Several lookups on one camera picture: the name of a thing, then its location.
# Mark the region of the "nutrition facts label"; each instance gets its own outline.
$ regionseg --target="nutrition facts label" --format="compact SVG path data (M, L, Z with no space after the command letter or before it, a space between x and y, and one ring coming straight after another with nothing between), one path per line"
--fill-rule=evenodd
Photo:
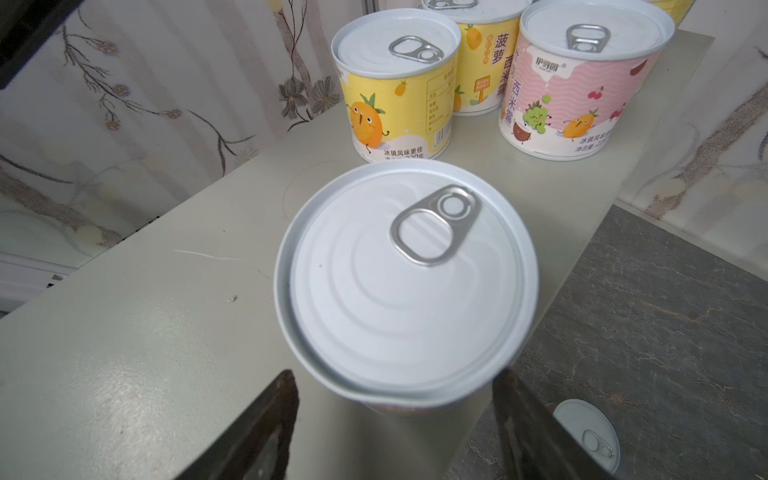
M427 133L431 134L448 120L453 109L455 65L427 80Z

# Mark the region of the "gray table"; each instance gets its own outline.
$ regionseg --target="gray table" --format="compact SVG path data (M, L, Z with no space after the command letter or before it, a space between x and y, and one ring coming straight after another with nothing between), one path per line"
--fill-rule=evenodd
M454 120L440 160L485 178L526 222L537 318L711 42L679 31L586 160L515 150L496 114ZM0 320L0 478L171 478L285 368L301 401L289 478L442 478L488 389L428 419L377 415L312 379L277 325L280 240L305 200L362 164L349 136L337 106Z

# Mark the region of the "can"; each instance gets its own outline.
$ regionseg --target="can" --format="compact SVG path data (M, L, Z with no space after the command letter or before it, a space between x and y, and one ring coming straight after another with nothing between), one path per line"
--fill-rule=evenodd
M619 437L603 412L584 400L569 399L560 402L552 416L603 470L616 472L621 461Z
M690 8L694 5L694 0L645 0L652 5L656 5L666 13L670 14L674 24L678 26L685 18Z
M294 217L277 318L323 385L403 415L465 398L521 352L538 266L509 202L451 164L395 160L337 177Z
M502 104L518 39L520 14L531 0L422 0L462 31L453 113L482 115Z
M499 129L555 161L603 148L672 38L674 22L642 0L541 0L521 17Z
M361 157L436 158L445 150L461 40L456 23L417 8L365 15L333 37L352 143Z

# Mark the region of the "stone tile floor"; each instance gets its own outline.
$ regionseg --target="stone tile floor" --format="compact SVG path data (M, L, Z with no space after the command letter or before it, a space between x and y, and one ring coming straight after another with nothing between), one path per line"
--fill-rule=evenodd
M516 373L611 420L617 478L768 479L768 282L613 207ZM445 480L504 475L489 407Z

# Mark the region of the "wall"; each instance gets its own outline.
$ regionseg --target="wall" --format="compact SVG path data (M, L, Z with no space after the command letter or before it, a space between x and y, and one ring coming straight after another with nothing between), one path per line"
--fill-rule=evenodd
M80 266L339 101L360 0L86 0L0 91L0 251Z
M768 2L697 0L712 48L619 199L768 279Z

